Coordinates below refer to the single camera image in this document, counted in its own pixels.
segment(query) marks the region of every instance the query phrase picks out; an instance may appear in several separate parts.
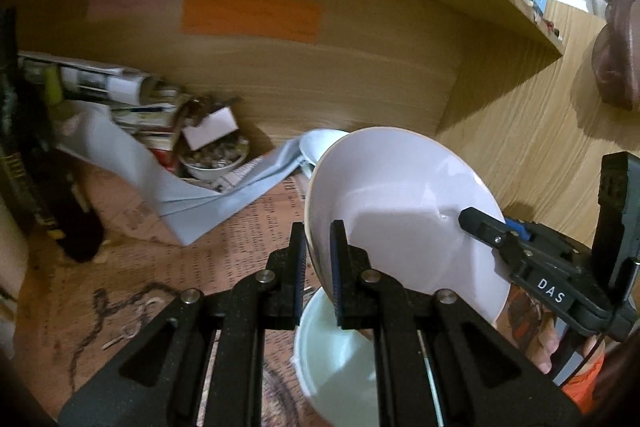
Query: orange sleeve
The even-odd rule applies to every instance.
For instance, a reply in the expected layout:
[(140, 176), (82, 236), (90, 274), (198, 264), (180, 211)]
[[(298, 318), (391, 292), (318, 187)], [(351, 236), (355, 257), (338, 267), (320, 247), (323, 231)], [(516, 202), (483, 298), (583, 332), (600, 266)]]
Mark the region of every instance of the orange sleeve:
[(604, 355), (585, 374), (573, 377), (562, 388), (564, 393), (580, 408), (582, 414), (587, 414), (593, 409), (593, 390), (596, 387), (596, 380), (598, 379), (598, 373), (602, 369), (603, 362)]

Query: orange sticky note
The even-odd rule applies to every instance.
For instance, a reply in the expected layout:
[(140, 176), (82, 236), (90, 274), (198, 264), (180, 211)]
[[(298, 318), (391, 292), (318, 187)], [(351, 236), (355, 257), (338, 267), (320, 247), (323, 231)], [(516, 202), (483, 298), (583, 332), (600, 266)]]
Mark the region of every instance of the orange sticky note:
[(321, 6), (309, 0), (184, 0), (182, 32), (316, 41)]

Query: yellow object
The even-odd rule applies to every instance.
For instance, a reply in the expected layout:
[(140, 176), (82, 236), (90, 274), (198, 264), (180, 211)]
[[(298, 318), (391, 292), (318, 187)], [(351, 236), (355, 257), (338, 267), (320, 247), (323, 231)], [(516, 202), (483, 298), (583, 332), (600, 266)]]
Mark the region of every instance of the yellow object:
[(64, 239), (66, 237), (66, 234), (59, 229), (47, 230), (47, 235), (49, 235), (50, 238), (55, 239), (56, 241), (59, 239)]
[(58, 105), (63, 100), (65, 96), (60, 83), (60, 69), (52, 64), (44, 70), (44, 103), (49, 106)]

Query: newspaper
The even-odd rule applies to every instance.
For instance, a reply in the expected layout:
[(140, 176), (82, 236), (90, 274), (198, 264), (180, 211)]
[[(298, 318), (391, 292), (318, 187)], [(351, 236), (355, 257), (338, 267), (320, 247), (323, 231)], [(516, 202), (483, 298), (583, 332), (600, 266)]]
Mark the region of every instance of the newspaper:
[[(224, 291), (264, 268), (269, 253), (287, 245), (291, 223), (303, 219), (288, 178), (180, 247), (166, 241), (170, 232), (122, 179), (90, 165), (79, 178), (108, 229), (108, 242), (92, 263), (75, 264), (46, 235), (32, 235), (15, 333), (18, 372), (53, 416), (127, 344), (117, 340), (124, 332), (139, 331), (182, 289)], [(317, 288), (308, 262), (305, 299)], [(261, 425), (328, 427), (300, 391), (290, 361), (293, 340), (293, 331), (266, 334)]]
[(151, 102), (151, 92), (160, 80), (146, 71), (90, 60), (54, 57), (37, 52), (20, 52), (18, 56), (28, 81), (42, 83), (44, 70), (57, 64), (63, 88), (82, 97), (145, 105)]
[(233, 188), (235, 188), (236, 185), (238, 185), (255, 166), (262, 162), (262, 160), (264, 160), (264, 156), (258, 156), (250, 162), (232, 170), (228, 174), (220, 176), (220, 178), (210, 182), (197, 180), (196, 178), (181, 178), (181, 180), (191, 185), (196, 185), (196, 187), (208, 188), (209, 190), (213, 190), (215, 193), (222, 195), (233, 190)]

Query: white bowl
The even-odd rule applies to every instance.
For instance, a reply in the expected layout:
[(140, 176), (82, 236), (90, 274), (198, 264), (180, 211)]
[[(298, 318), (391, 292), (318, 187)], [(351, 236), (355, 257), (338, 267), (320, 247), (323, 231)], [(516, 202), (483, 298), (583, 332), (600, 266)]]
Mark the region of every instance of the white bowl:
[(232, 170), (237, 169), (239, 166), (242, 165), (244, 160), (246, 160), (246, 157), (249, 155), (249, 142), (247, 142), (246, 144), (239, 143), (238, 148), (242, 150), (240, 157), (230, 165), (227, 165), (226, 167), (220, 167), (218, 169), (202, 169), (200, 167), (194, 167), (193, 165), (189, 165), (186, 161), (182, 159), (182, 156), (178, 156), (178, 159), (180, 160), (182, 165), (186, 167), (187, 171), (191, 176), (193, 176), (197, 180), (201, 180), (204, 182), (212, 182), (217, 180), (221, 176), (224, 176), (228, 172), (231, 172)]
[(308, 163), (315, 166), (329, 147), (348, 134), (338, 129), (313, 129), (300, 137), (300, 152)]
[(337, 327), (322, 288), (302, 314), (292, 362), (302, 393), (334, 427), (378, 427), (373, 343)]
[(446, 147), (391, 127), (348, 134), (321, 157), (306, 194), (306, 239), (322, 286), (331, 296), (329, 228), (342, 219), (350, 245), (367, 250), (373, 268), (419, 292), (450, 288), (494, 322), (508, 272), (460, 229), (468, 206), (504, 221), (482, 180)]

